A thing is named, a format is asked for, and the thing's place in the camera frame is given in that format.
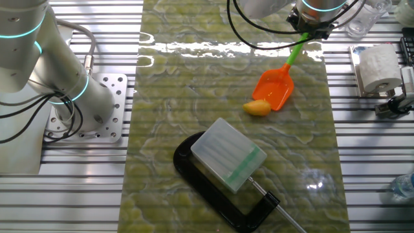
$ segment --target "bolt hole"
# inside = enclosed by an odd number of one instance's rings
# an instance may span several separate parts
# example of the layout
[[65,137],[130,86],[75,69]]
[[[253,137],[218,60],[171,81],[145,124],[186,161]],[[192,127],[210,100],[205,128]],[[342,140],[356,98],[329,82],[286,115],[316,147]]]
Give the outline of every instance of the bolt hole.
[[102,117],[100,115],[93,115],[93,118],[99,124],[103,124],[104,123],[104,120],[102,120]]
[[8,19],[10,22],[17,22],[17,21],[19,21],[20,19],[18,18],[18,17],[13,17],[13,18],[10,18],[10,19]]

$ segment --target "plastic container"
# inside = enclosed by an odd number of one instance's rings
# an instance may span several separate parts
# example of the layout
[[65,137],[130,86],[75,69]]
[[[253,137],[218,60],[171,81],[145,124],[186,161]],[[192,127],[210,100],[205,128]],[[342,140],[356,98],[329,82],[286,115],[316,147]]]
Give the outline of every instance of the plastic container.
[[395,19],[406,27],[414,27],[414,0],[401,0],[394,12]]
[[[358,9],[361,4],[359,1],[353,8]],[[348,35],[354,38],[364,37],[392,4],[391,0],[367,1],[358,15],[345,26]]]
[[191,151],[234,194],[267,158],[262,149],[222,118],[193,144]]
[[394,194],[402,199],[414,197],[414,173],[397,177],[391,183]]

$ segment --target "green tape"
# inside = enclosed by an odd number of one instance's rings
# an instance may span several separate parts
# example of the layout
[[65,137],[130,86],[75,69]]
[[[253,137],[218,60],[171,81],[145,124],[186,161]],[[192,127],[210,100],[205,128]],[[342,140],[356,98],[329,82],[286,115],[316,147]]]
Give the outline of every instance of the green tape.
[[229,178],[225,179],[226,183],[230,184],[231,182],[233,182],[234,179],[239,176],[240,172],[247,167],[248,163],[256,157],[257,153],[259,153],[260,149],[256,145],[253,146],[253,151],[250,152],[243,161],[241,161],[240,165],[234,170],[233,174],[231,174]]

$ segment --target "clear plastic box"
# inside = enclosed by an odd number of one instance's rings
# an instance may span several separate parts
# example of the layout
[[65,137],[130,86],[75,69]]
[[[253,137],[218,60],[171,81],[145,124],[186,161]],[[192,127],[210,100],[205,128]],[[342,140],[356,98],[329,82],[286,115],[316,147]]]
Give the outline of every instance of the clear plastic box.
[[234,194],[267,158],[262,149],[222,118],[210,126],[191,151]]

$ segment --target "metal mounting plate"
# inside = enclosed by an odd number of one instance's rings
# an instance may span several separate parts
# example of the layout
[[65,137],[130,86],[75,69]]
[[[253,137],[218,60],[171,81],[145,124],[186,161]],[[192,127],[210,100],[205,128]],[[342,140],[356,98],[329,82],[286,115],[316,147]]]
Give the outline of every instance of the metal mounting plate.
[[369,47],[372,46],[350,46],[349,51],[351,52],[351,61],[352,61],[352,67],[355,72],[355,78],[356,78],[356,90],[359,97],[370,97],[370,98],[390,98],[392,96],[395,96],[395,90],[392,89],[387,92],[383,93],[367,93],[364,89],[364,84],[362,83],[362,77],[360,73],[360,53]]
[[[114,96],[114,111],[110,119],[97,130],[79,133],[68,139],[61,140],[57,144],[107,144],[115,143],[122,136],[122,122],[125,113],[125,100],[127,91],[127,76],[124,74],[93,74],[93,78],[100,83],[105,84]],[[66,129],[56,115],[55,108],[52,106],[50,116],[47,121],[47,129],[61,130]],[[62,137],[63,133],[53,132],[53,137]]]

